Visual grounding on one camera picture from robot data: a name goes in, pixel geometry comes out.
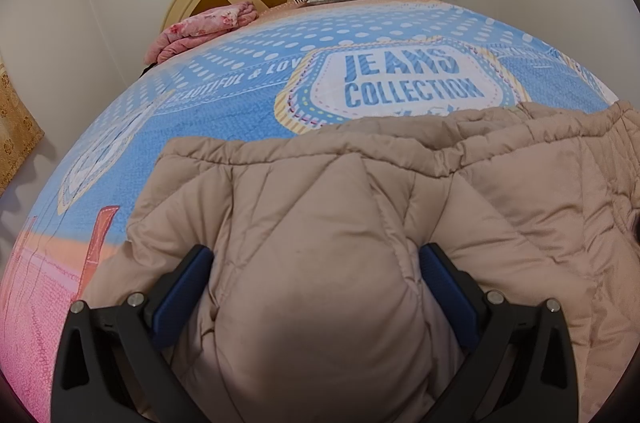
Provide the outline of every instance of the blue gripper pad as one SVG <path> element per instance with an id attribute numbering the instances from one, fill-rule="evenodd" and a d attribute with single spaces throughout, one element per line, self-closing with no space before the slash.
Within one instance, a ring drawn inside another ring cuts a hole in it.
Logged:
<path id="1" fill-rule="evenodd" d="M 449 321 L 458 344 L 463 349 L 475 350 L 480 342 L 478 313 L 430 245 L 420 249 L 418 258 L 422 279 Z"/>
<path id="2" fill-rule="evenodd" d="M 202 246 L 153 314 L 151 341 L 156 349 L 175 345 L 209 281 L 213 253 Z"/>

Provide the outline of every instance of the gold curtain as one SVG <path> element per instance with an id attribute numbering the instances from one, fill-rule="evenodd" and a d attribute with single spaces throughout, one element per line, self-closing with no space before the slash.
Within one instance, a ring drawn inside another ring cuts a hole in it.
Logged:
<path id="1" fill-rule="evenodd" d="M 0 195 L 43 136 L 18 98 L 0 57 Z"/>

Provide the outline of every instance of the folded pink blanket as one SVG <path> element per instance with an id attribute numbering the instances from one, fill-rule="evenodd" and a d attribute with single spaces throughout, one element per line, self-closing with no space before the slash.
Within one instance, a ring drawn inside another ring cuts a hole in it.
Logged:
<path id="1" fill-rule="evenodd" d="M 248 0 L 188 17 L 160 34 L 146 52 L 145 64 L 161 64 L 178 53 L 246 26 L 257 17 L 254 4 Z"/>

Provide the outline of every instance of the metal pin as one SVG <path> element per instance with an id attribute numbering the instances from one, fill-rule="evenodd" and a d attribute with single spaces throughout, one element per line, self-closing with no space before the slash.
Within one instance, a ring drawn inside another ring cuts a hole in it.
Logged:
<path id="1" fill-rule="evenodd" d="M 127 298 L 127 304 L 132 308 L 140 306 L 145 301 L 145 296 L 142 293 L 132 293 Z"/>
<path id="2" fill-rule="evenodd" d="M 77 315 L 83 309 L 84 309 L 84 302 L 82 302 L 81 300 L 76 300 L 73 304 L 71 304 L 69 311 Z"/>
<path id="3" fill-rule="evenodd" d="M 551 311 L 551 313 L 556 313 L 561 310 L 560 303 L 555 298 L 550 298 L 546 301 L 546 308 Z"/>
<path id="4" fill-rule="evenodd" d="M 493 289 L 486 294 L 486 299 L 494 306 L 498 306 L 504 302 L 504 295 L 499 291 Z"/>

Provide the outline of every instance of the bed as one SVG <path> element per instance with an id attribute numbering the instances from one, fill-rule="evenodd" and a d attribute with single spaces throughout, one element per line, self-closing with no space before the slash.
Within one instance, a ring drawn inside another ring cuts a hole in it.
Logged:
<path id="1" fill-rule="evenodd" d="M 163 28 L 236 1 L 175 0 Z M 125 240 L 169 138 L 282 138 L 363 116 L 522 101 L 594 112 L 617 99 L 545 42 L 438 0 L 252 1 L 260 19 L 153 68 L 118 97 L 40 193 L 0 288 L 0 367 L 38 421 L 49 421 L 68 306 Z"/>

